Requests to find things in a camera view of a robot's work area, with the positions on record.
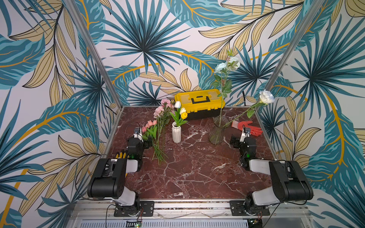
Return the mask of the light pink tulip stem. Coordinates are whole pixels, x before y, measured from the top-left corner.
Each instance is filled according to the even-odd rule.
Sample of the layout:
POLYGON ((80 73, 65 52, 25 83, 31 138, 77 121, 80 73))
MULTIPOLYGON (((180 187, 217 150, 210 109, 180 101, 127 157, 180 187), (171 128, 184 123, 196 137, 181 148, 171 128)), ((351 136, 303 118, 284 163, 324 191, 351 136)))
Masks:
POLYGON ((151 138, 152 146, 154 148, 153 159, 158 160, 158 165, 165 162, 165 154, 160 146, 160 136, 162 127, 157 120, 149 120, 145 126, 142 127, 142 135, 144 140, 151 138))

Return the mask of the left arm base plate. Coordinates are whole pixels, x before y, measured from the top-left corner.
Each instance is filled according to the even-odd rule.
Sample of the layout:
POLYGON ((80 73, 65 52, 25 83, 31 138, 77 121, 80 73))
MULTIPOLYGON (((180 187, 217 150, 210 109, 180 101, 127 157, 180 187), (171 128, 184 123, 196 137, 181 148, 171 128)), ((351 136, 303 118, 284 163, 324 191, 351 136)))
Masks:
POLYGON ((114 217, 152 217, 154 213, 154 201, 136 201, 132 206, 116 205, 114 217))

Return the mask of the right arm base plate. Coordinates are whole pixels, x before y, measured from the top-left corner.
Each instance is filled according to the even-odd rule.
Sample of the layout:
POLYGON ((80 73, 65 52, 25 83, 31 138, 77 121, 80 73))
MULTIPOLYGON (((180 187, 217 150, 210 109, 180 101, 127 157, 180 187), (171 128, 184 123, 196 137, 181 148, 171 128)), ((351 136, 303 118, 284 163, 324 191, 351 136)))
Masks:
POLYGON ((231 200, 229 204, 232 216, 270 215, 268 206, 257 206, 252 202, 246 203, 244 200, 231 200))

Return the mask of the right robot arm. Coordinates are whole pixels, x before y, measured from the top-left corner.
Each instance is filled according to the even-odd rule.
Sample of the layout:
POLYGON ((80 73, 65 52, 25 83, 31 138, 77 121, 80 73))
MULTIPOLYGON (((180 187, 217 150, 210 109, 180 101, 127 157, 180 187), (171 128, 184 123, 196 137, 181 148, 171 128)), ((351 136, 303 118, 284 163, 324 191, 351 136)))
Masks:
POLYGON ((239 129, 242 131, 241 136, 232 136, 230 145, 239 149, 241 167, 271 177, 270 187, 247 194, 241 209, 243 212, 257 215, 269 206, 313 199, 313 189, 297 161, 257 158, 256 140, 251 137, 251 129, 244 126, 239 129))

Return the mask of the light pink rose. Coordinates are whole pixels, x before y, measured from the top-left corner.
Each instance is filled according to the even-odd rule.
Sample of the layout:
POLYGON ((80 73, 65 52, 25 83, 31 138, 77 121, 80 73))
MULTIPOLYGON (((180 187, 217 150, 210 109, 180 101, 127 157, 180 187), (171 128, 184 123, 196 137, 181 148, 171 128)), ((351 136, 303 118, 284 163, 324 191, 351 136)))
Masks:
POLYGON ((156 135, 154 137, 154 158, 158 164, 165 162, 166 155, 163 152, 164 129, 170 121, 170 112, 174 110, 174 105, 169 99, 162 99, 161 105, 154 111, 156 120, 156 135))

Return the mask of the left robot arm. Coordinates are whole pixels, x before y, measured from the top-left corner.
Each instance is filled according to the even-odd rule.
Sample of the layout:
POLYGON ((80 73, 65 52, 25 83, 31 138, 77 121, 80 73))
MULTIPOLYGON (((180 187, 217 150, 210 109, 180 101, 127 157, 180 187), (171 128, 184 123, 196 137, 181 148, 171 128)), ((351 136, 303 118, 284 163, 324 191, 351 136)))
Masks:
POLYGON ((125 158, 100 159, 87 187, 88 200, 110 200, 116 216, 136 216, 142 213, 138 193, 125 186, 126 175, 141 170, 143 152, 152 147, 152 139, 143 138, 142 128, 135 128, 127 140, 125 158))

